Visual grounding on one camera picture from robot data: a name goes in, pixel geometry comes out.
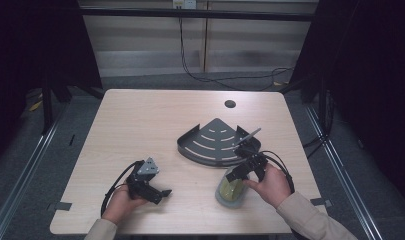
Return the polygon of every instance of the metal rail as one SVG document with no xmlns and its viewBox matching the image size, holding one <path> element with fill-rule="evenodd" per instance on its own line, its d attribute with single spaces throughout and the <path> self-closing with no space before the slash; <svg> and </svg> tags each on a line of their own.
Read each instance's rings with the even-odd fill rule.
<svg viewBox="0 0 405 240">
<path fill-rule="evenodd" d="M 315 14 L 311 13 L 275 13 L 275 12 L 244 12 L 220 10 L 193 9 L 164 9 L 164 8 L 108 8 L 86 7 L 80 8 L 33 8 L 34 14 L 79 14 L 87 16 L 124 16 L 124 17 L 175 17 L 175 18 L 211 18 L 211 19 L 246 19 L 271 21 L 310 22 Z"/>
<path fill-rule="evenodd" d="M 317 132 L 317 135 L 319 137 L 324 136 L 323 130 L 318 122 L 318 116 L 312 106 L 307 107 L 307 113 L 315 131 Z M 349 198 L 349 201 L 351 202 L 355 214 L 357 215 L 365 233 L 367 234 L 367 237 L 371 240 L 382 240 L 383 237 L 381 236 L 379 229 L 377 228 L 377 225 L 370 214 L 370 211 L 367 209 L 364 201 L 355 188 L 348 172 L 345 169 L 345 165 L 337 154 L 332 142 L 327 139 L 324 141 L 323 147 L 330 159 L 330 163 L 332 164 L 337 177 L 339 178 L 340 183 L 342 184 L 343 189 L 345 190 L 346 195 Z"/>
<path fill-rule="evenodd" d="M 5 234 L 6 229 L 8 228 L 9 223 L 12 220 L 12 217 L 17 210 L 22 197 L 24 196 L 28 185 L 30 184 L 34 173 L 36 172 L 41 159 L 46 152 L 47 147 L 49 146 L 52 138 L 56 132 L 58 127 L 58 123 L 62 118 L 64 112 L 67 109 L 68 104 L 64 104 L 61 112 L 59 113 L 58 117 L 49 128 L 45 135 L 40 137 L 40 140 L 33 151 L 33 154 L 28 160 L 27 165 L 25 166 L 24 170 L 22 171 L 20 177 L 18 178 L 17 182 L 15 183 L 14 188 L 12 189 L 11 193 L 9 194 L 7 200 L 0 208 L 0 239 L 2 239 L 3 235 Z"/>
</svg>

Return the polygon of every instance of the black panel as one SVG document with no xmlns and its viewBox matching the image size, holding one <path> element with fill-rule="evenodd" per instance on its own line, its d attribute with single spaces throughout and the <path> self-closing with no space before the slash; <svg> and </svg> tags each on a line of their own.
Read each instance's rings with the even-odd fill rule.
<svg viewBox="0 0 405 240">
<path fill-rule="evenodd" d="M 33 7 L 78 8 L 76 0 L 0 1 L 0 152 L 43 73 L 61 101 L 67 85 L 102 87 L 93 49 L 79 15 Z"/>
<path fill-rule="evenodd" d="M 310 102 L 327 80 L 357 0 L 320 0 L 298 58 L 290 84 L 302 85 L 302 99 Z"/>
<path fill-rule="evenodd" d="M 362 1 L 329 86 L 340 112 L 405 197 L 405 1 Z"/>
</svg>

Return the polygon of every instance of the beige sleeve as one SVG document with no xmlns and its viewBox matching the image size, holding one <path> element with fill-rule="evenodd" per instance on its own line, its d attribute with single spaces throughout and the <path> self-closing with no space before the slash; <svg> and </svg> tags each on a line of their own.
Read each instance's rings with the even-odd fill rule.
<svg viewBox="0 0 405 240">
<path fill-rule="evenodd" d="M 98 219 L 84 240 L 112 240 L 116 233 L 117 225 L 105 219 Z"/>
<path fill-rule="evenodd" d="M 284 200 L 277 213 L 293 230 L 309 239 L 357 239 L 342 224 L 320 212 L 298 192 Z"/>
</svg>

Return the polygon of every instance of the human hand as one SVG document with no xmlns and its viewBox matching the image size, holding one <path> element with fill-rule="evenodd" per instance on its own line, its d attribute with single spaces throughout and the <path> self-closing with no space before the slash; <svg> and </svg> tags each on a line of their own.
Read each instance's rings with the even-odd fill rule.
<svg viewBox="0 0 405 240">
<path fill-rule="evenodd" d="M 244 180 L 243 184 L 255 190 L 274 208 L 277 208 L 291 194 L 284 173 L 269 163 L 265 166 L 265 176 L 261 182 Z"/>
<path fill-rule="evenodd" d="M 109 201 L 108 207 L 102 215 L 102 219 L 113 222 L 118 225 L 124 218 L 130 215 L 137 207 L 146 204 L 148 201 L 135 196 L 131 199 L 128 195 L 127 184 L 117 188 L 112 194 L 111 201 Z"/>
</svg>

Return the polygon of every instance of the fan-shaped holder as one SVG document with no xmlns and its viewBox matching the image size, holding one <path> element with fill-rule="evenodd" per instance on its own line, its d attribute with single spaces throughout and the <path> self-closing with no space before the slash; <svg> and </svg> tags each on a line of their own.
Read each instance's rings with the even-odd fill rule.
<svg viewBox="0 0 405 240">
<path fill-rule="evenodd" d="M 200 124 L 192 128 L 177 140 L 178 151 L 186 158 L 213 167 L 229 167 L 245 160 L 236 156 L 235 143 L 249 135 L 243 128 L 237 126 L 236 131 L 215 118 L 202 129 Z M 248 140 L 256 150 L 261 148 L 261 142 L 252 137 Z"/>
</svg>

